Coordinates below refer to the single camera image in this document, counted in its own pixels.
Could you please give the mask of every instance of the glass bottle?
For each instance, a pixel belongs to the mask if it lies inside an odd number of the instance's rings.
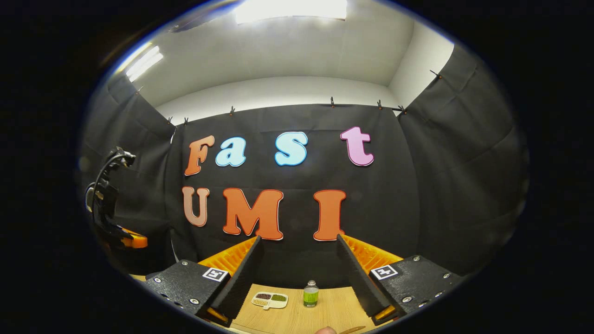
[[[307,286],[303,289],[303,305],[305,307],[314,307],[318,304],[319,290],[315,281],[307,282]]]

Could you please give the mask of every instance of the green beans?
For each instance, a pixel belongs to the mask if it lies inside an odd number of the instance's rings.
[[[276,300],[276,301],[286,301],[287,298],[285,296],[281,296],[281,295],[274,295],[272,296],[272,300]]]

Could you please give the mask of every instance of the fluorescent light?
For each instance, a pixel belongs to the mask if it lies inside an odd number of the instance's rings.
[[[155,46],[143,55],[132,67],[126,72],[130,82],[134,82],[151,66],[163,59],[163,55],[159,53],[159,47]]]
[[[237,24],[290,16],[345,20],[346,0],[246,0],[235,9]]]
[[[123,71],[124,68],[126,68],[136,57],[138,57],[138,55],[140,53],[142,53],[142,51],[146,50],[146,48],[149,47],[150,45],[151,45],[151,43],[148,42],[148,43],[145,43],[140,48],[136,49],[136,51],[134,51],[130,56],[128,56],[128,58],[126,58],[126,60],[124,60],[122,62],[122,64],[118,67],[116,72]]]

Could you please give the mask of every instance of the hand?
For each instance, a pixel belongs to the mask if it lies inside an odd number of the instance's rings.
[[[315,334],[336,334],[336,331],[332,327],[324,327],[318,330]]]

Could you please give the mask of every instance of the wooden table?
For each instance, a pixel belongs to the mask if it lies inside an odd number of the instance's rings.
[[[265,310],[261,306],[252,304],[252,297],[260,291],[289,296],[287,306]],[[351,287],[320,289],[318,305],[310,308],[303,306],[303,289],[252,284],[237,318],[227,330],[241,334],[314,334],[318,329],[326,326],[332,327],[337,333],[365,326],[352,334],[365,333],[379,327],[375,326],[371,318],[365,314]]]

